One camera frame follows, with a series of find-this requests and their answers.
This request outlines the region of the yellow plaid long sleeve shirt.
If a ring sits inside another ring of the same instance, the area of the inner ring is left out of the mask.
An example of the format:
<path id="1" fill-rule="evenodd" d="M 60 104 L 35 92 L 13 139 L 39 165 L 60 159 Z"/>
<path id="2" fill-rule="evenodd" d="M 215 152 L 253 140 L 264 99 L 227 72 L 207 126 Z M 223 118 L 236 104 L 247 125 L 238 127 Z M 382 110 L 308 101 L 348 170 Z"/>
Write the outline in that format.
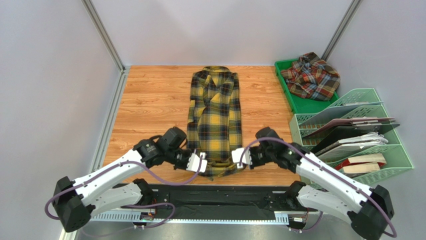
<path id="1" fill-rule="evenodd" d="M 204 152 L 203 176 L 214 179 L 241 171 L 232 151 L 243 146 L 240 83 L 225 66 L 206 66 L 191 79 L 187 148 Z"/>

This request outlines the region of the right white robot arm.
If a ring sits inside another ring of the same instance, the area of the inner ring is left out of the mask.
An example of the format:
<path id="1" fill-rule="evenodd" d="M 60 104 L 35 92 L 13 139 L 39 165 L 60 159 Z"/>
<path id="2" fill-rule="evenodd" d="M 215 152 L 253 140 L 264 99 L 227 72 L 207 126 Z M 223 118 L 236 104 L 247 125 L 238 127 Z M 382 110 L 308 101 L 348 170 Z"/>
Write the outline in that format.
<path id="1" fill-rule="evenodd" d="M 262 128 L 255 137 L 237 155 L 238 165 L 273 162 L 319 184 L 324 191 L 295 181 L 287 196 L 304 208 L 313 208 L 347 222 L 364 240 L 379 240 L 383 235 L 398 236 L 392 223 L 395 211 L 391 195 L 385 187 L 371 187 L 344 175 L 302 145 L 284 141 L 270 127 Z"/>

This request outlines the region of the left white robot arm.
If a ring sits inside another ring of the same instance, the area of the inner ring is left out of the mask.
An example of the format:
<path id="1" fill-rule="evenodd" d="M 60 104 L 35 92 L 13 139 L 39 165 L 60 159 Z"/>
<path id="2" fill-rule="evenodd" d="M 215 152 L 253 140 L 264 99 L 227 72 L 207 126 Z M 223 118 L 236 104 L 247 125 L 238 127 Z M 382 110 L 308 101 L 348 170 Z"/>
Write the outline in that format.
<path id="1" fill-rule="evenodd" d="M 46 215 L 60 221 L 70 233 L 85 226 L 91 218 L 116 208 L 156 207 L 154 192 L 146 180 L 119 184 L 142 172 L 153 176 L 150 168 L 164 162 L 196 175 L 204 172 L 206 154 L 184 149 L 187 141 L 183 130 L 172 127 L 164 135 L 139 141 L 123 156 L 95 172 L 74 180 L 67 176 L 59 179 L 53 197 L 45 205 Z"/>

